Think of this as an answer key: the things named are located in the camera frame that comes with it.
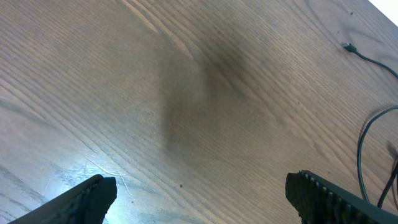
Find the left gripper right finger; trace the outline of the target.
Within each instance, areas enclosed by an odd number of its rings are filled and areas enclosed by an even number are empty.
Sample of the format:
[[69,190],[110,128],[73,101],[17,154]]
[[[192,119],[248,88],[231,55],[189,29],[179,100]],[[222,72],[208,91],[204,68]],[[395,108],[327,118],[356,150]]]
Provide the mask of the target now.
[[285,196],[302,223],[397,224],[397,216],[308,171],[289,173]]

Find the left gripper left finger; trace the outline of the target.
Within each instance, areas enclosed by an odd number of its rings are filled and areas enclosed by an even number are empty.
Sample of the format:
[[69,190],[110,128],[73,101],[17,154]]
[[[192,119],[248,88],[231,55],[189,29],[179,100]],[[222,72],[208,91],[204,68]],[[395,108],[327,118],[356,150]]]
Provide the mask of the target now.
[[102,224],[117,191],[114,177],[96,174],[10,224]]

